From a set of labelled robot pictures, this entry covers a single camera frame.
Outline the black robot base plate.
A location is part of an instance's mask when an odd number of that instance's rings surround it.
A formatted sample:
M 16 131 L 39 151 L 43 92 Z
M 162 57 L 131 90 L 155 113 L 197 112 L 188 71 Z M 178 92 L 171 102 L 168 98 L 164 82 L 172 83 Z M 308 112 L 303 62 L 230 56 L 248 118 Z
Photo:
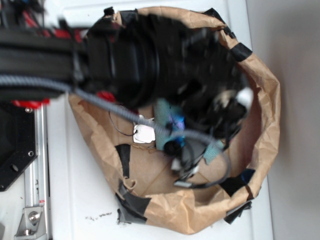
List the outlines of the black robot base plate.
M 7 191 L 37 157 L 35 111 L 0 103 L 0 191 Z

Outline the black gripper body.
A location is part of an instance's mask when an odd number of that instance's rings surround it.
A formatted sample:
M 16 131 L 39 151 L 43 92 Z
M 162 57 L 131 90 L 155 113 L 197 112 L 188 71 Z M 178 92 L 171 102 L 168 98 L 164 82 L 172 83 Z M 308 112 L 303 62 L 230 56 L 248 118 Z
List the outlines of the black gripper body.
M 185 126 L 230 140 L 253 103 L 253 90 L 217 31 L 183 29 L 160 62 L 157 98 L 181 108 Z

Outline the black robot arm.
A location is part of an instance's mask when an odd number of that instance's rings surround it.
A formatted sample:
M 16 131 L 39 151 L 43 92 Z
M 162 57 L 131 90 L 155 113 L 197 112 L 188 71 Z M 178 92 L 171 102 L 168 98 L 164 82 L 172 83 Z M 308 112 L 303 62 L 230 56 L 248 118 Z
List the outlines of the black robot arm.
M 1 100 L 58 97 L 61 91 L 45 79 L 109 92 L 130 109 L 165 99 L 181 107 L 188 127 L 217 139 L 239 132 L 253 102 L 246 75 L 217 31 L 154 14 L 124 26 L 100 20 L 81 41 L 1 28 Z

